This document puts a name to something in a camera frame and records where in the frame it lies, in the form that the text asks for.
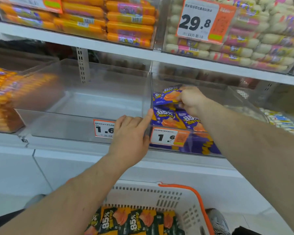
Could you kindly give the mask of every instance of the forearm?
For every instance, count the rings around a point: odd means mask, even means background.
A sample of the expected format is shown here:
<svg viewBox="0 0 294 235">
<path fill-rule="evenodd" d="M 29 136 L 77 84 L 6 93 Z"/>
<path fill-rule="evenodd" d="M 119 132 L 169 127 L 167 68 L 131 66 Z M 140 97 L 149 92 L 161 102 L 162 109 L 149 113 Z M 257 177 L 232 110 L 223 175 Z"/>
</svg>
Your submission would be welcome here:
<svg viewBox="0 0 294 235">
<path fill-rule="evenodd" d="M 221 153 L 294 230 L 294 135 L 207 99 L 198 117 Z"/>
<path fill-rule="evenodd" d="M 0 228 L 0 235 L 80 235 L 127 168 L 109 155 Z"/>
</svg>

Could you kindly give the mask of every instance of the stack of white sausages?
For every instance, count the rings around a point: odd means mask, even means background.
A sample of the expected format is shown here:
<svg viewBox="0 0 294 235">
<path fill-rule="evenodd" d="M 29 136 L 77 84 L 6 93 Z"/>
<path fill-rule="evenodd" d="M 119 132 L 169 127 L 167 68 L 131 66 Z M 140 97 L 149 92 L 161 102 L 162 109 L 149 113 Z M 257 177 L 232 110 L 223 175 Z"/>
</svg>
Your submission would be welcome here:
<svg viewBox="0 0 294 235">
<path fill-rule="evenodd" d="M 283 73 L 294 66 L 293 0 L 211 1 L 238 8 L 238 15 L 225 36 L 224 44 L 175 36 L 184 0 L 172 0 L 165 51 Z"/>
</svg>

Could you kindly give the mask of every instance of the basket handle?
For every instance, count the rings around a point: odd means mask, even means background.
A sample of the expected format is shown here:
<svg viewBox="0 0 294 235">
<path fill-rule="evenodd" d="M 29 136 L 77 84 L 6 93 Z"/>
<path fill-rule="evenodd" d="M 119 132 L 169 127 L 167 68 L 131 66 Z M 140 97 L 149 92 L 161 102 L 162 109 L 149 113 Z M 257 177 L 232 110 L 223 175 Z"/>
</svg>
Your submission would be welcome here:
<svg viewBox="0 0 294 235">
<path fill-rule="evenodd" d="M 215 235 L 212 224 L 211 224 L 211 222 L 210 222 L 210 220 L 208 218 L 208 215 L 207 215 L 207 213 L 205 211 L 203 200 L 202 200 L 200 194 L 197 192 L 197 190 L 195 190 L 194 188 L 192 188 L 190 186 L 184 186 L 184 185 L 178 185 L 178 184 L 162 184 L 162 183 L 159 183 L 158 186 L 160 186 L 160 187 L 176 187 L 176 188 L 191 190 L 196 195 L 196 197 L 198 199 L 198 202 L 200 204 L 200 210 L 202 211 L 202 214 L 204 216 L 204 219 L 205 219 L 209 234 L 210 235 Z"/>
</svg>

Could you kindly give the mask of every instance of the floor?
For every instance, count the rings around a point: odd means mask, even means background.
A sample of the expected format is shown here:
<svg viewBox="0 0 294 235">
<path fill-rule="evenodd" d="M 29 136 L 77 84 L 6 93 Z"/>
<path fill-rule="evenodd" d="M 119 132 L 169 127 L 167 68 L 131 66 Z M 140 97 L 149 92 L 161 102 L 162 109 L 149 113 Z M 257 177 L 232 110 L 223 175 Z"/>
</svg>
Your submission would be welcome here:
<svg viewBox="0 0 294 235">
<path fill-rule="evenodd" d="M 12 196 L 0 194 L 0 216 L 23 209 L 30 200 L 26 196 Z M 243 226 L 261 235 L 294 235 L 289 226 L 274 210 L 263 215 L 222 213 L 228 223 L 230 231 Z"/>
</svg>

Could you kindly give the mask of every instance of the basket hole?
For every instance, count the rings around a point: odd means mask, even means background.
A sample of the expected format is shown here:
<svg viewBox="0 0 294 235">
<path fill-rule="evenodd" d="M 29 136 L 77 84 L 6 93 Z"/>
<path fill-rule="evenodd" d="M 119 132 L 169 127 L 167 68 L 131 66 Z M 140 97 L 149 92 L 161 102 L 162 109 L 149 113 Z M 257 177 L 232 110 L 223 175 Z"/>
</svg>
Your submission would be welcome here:
<svg viewBox="0 0 294 235">
<path fill-rule="evenodd" d="M 203 227 L 203 226 L 200 226 L 200 228 L 199 228 L 199 231 L 200 231 L 200 235 L 206 235 L 206 233 L 205 233 L 205 230 L 204 230 L 204 227 Z"/>
</svg>

